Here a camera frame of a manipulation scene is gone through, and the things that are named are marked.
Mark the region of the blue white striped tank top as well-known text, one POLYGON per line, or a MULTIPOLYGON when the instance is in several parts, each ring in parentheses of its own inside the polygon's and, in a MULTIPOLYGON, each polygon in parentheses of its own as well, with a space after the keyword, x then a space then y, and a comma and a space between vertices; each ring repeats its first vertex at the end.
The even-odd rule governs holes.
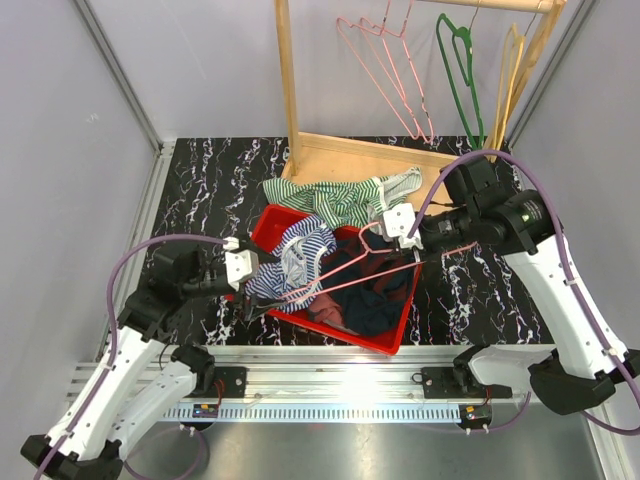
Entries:
POLYGON ((313 302, 307 293, 322 289, 320 281, 311 285, 322 273, 322 260, 337 248, 329 225, 317 215, 311 215, 287 228, 272 254, 278 262, 262 264, 258 273, 245 285, 248 296, 283 302, 278 307, 284 313, 306 310, 313 302))

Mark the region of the green white striped tank top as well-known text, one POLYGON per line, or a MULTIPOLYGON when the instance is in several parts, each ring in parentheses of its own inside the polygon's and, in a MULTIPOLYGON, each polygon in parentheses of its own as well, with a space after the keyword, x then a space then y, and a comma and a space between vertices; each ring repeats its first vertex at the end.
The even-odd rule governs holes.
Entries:
POLYGON ((423 183, 419 167, 358 182, 319 181, 298 185, 285 178, 262 183, 269 204, 317 215, 331 229, 363 227, 404 203, 423 183))

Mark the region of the green plastic hanger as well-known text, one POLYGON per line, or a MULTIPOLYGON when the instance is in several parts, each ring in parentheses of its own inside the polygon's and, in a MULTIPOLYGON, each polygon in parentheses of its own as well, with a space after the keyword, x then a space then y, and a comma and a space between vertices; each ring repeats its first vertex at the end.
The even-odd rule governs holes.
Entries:
POLYGON ((441 13, 435 26, 436 40, 459 120, 472 149, 480 148, 485 128, 474 77, 471 31, 456 26, 441 13))

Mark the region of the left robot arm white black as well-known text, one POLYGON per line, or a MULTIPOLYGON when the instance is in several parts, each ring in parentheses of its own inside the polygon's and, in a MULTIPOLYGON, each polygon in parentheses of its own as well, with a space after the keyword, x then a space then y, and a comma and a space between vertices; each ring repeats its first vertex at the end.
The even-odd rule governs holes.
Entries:
POLYGON ((171 407, 215 385, 215 358, 202 346, 184 345, 139 393, 139 376, 164 347, 195 298, 239 297, 247 281, 276 256, 249 238, 170 234, 146 240, 114 266, 107 283, 110 343, 82 391, 45 434, 29 436, 22 456, 36 478, 116 479, 134 447, 171 407), (114 307, 113 288, 127 261, 149 247, 146 284, 114 307))

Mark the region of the navy maroon tank top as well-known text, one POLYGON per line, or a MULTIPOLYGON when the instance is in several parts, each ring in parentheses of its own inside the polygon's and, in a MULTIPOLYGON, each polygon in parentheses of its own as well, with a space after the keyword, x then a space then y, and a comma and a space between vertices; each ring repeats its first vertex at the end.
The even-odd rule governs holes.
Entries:
POLYGON ((383 237, 366 231, 337 244, 322 260, 322 289, 342 308, 346 329, 358 335, 376 335, 392 325, 390 316, 402 308, 412 265, 391 268, 383 237))

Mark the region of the red tank top grey trim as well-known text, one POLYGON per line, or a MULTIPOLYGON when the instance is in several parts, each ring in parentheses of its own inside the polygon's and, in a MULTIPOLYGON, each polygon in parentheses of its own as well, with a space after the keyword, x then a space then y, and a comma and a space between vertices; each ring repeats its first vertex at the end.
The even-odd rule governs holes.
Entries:
POLYGON ((331 326, 332 328, 345 329, 342 308, 329 294, 320 294, 314 298, 307 308, 311 321, 331 326))

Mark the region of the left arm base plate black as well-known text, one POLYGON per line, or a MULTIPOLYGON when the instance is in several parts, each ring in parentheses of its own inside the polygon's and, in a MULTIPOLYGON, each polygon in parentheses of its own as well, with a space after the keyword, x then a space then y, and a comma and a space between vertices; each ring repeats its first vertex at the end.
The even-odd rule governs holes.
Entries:
POLYGON ((200 398, 215 398, 218 392, 224 399, 241 399, 245 396, 248 369, 242 366, 222 366, 214 370, 213 383, 200 398))

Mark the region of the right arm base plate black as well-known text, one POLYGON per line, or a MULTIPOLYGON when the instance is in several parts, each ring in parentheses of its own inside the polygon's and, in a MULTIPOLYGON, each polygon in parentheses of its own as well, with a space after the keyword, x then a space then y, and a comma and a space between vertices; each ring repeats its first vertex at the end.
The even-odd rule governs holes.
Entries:
POLYGON ((453 366, 427 366, 411 375, 426 399, 508 399, 510 387, 482 385, 468 371, 453 366))

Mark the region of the yellow plastic hanger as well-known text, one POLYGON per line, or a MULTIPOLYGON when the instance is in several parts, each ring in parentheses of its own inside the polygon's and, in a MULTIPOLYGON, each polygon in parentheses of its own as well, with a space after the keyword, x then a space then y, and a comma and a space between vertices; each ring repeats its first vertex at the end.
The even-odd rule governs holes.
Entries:
POLYGON ((495 119, 484 142, 484 147, 487 149, 498 150, 503 144, 509 121, 509 109, 514 97, 516 75, 523 57, 525 42, 526 37, 518 31, 516 24, 512 24, 503 45, 495 119))

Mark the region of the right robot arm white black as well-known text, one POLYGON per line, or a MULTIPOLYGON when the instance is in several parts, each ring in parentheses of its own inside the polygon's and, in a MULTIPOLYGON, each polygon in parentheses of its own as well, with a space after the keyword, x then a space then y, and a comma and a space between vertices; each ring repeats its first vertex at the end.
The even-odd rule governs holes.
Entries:
POLYGON ((639 353, 599 312, 571 258, 558 213, 537 178, 511 154, 476 150, 441 170, 420 209, 403 203, 381 216, 398 255, 423 263, 461 244, 485 243, 530 294, 554 346, 527 354, 504 345, 470 347, 453 361, 453 385, 465 397, 499 385, 534 393, 559 415, 587 415, 620 383, 639 393, 639 353), (509 194, 490 158, 523 170, 533 189, 509 194))

